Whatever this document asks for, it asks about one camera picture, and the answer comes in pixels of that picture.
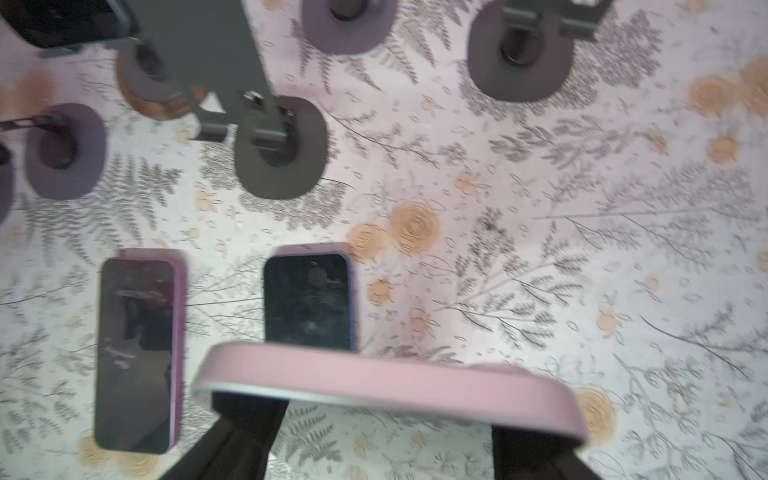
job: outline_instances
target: dark smartphone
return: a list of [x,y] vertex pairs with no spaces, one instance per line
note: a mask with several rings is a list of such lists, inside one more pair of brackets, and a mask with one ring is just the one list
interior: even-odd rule
[[128,35],[130,20],[110,0],[0,0],[0,15],[40,48],[65,47]]
[[267,342],[356,349],[345,256],[272,257],[264,264],[263,278]]
[[165,453],[176,442],[184,288],[166,260],[101,269],[94,436],[104,449]]

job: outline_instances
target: round stand base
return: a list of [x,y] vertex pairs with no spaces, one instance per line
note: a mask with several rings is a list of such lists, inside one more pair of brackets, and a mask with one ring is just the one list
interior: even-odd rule
[[107,154],[107,131],[93,109],[81,104],[60,104],[46,108],[41,115],[59,114],[68,120],[76,153],[68,167],[57,170],[40,158],[45,137],[41,128],[30,128],[27,135],[25,167],[27,181],[43,198],[73,200],[91,190],[101,178]]
[[2,225],[13,203],[13,165],[0,165],[0,225]]
[[[141,69],[137,58],[138,46],[118,51],[114,71],[125,101],[135,111],[152,120],[173,120],[191,111],[190,105],[175,83],[153,78]],[[193,87],[192,95],[200,103],[208,94],[206,88]]]
[[539,101],[555,93],[571,71],[574,43],[560,36],[560,21],[547,15],[536,32],[537,58],[529,65],[514,65],[502,54],[502,40],[510,27],[502,21],[505,0],[483,8],[469,30],[467,67],[480,91],[501,101]]
[[306,39],[331,55],[357,55],[384,41],[392,30],[397,0],[368,0],[366,9],[351,20],[339,20],[327,0],[303,0],[301,24]]
[[312,102],[297,97],[277,97],[276,101],[293,112],[296,157],[282,167],[269,165],[251,143],[247,125],[240,125],[234,146],[235,172],[243,187],[256,197],[289,200],[312,190],[322,177],[328,159],[328,128]]

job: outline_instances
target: floral tablecloth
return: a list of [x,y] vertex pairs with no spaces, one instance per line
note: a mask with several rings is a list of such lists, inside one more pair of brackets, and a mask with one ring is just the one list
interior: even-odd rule
[[[37,197],[23,134],[0,227],[0,478],[154,478],[214,420],[185,399],[178,445],[92,438],[101,262],[181,249],[184,377],[262,339],[261,268],[284,244],[348,242],[360,351],[517,363],[572,386],[604,478],[768,478],[768,3],[618,0],[533,104],[481,94],[478,0],[400,0],[376,50],[329,57],[298,0],[246,10],[277,94],[323,109],[331,160],[304,197],[255,198],[227,144],[190,141],[116,88],[114,52],[40,60],[0,26],[0,118],[94,108],[108,165],[79,200]],[[492,478],[487,425],[292,403],[269,477]]]

